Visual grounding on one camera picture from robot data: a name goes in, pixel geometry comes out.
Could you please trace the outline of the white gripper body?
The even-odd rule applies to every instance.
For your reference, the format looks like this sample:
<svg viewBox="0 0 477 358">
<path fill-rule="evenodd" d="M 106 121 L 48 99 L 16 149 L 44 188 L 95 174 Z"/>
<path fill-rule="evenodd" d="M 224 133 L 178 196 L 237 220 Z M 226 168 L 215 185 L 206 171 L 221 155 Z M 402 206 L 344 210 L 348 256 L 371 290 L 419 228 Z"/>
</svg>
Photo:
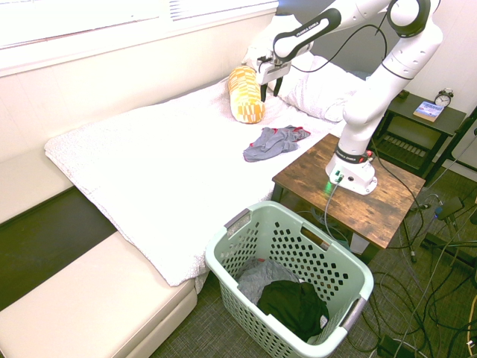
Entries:
<svg viewBox="0 0 477 358">
<path fill-rule="evenodd" d="M 259 85 L 268 84 L 287 75 L 291 69 L 291 62 L 282 62 L 274 57 L 262 56 L 256 60 L 256 80 Z"/>
</svg>

